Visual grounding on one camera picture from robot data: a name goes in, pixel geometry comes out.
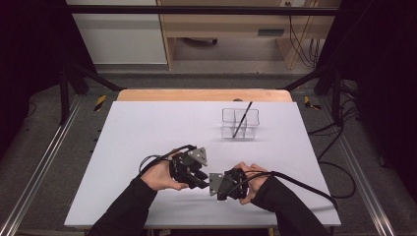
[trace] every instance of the floor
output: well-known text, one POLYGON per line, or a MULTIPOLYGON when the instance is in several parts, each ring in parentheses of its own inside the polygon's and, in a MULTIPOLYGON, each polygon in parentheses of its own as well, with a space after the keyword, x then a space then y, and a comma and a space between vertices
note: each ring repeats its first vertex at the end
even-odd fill
MULTIPOLYGON (((98 66, 99 71, 104 78, 127 88, 277 89, 312 70, 302 63, 297 63, 292 71, 286 70, 279 54, 273 53, 277 50, 274 41, 269 39, 220 38, 217 45, 181 40, 178 47, 172 70, 158 66, 127 67, 120 72, 115 67, 98 66)), ((17 231, 16 235, 84 235, 83 230, 68 228, 63 222, 89 164, 111 101, 117 97, 115 91, 90 80, 88 83, 87 95, 70 92, 71 101, 78 105, 73 107, 77 113, 71 117, 72 123, 65 132, 58 125, 58 87, 41 91, 30 99, 30 114, 0 160, 0 221, 14 225, 2 224, 1 230, 17 231), (94 111, 103 94, 107 96, 103 106, 94 111), (48 147, 56 136, 61 138, 54 143, 56 148, 48 147), (39 163, 45 163, 45 168, 36 168, 39 163), (37 175, 37 184, 28 185, 34 183, 33 173, 41 174, 37 175)), ((291 93, 307 131, 331 122, 330 98, 315 96, 314 84, 315 81, 311 81, 291 93), (306 96, 315 106, 306 106, 306 96)), ((354 112, 345 117, 342 134, 322 158, 346 169, 357 183, 352 197, 337 200, 342 225, 335 228, 334 235, 417 235, 417 206, 395 171, 380 166, 368 130, 349 98, 342 96, 342 101, 346 101, 344 111, 353 108, 354 112)), ((337 132, 338 128, 331 127, 319 136, 310 136, 317 156, 335 139, 337 132)), ((353 185, 344 172, 328 164, 322 164, 321 168, 333 195, 347 195, 352 191, 353 185)), ((222 233, 244 235, 242 232, 215 232, 216 235, 222 233)), ((172 232, 172 235, 210 234, 213 232, 204 230, 172 232)))

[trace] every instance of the white table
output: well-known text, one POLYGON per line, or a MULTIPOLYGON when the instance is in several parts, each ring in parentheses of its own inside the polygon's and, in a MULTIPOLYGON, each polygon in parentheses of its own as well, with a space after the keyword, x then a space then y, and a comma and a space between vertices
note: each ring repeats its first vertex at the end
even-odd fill
MULTIPOLYGON (((221 138, 222 108, 246 108, 247 102, 115 101, 89 167, 65 221, 90 228, 138 174, 140 162, 183 145, 204 147, 208 167, 219 173, 240 161, 282 172, 328 193, 295 102, 254 102, 261 125, 254 140, 221 138)), ((325 226, 340 225, 332 204, 282 180, 325 226)), ((159 191, 147 228, 259 228, 276 225, 275 215, 238 201, 218 203, 209 188, 159 191)))

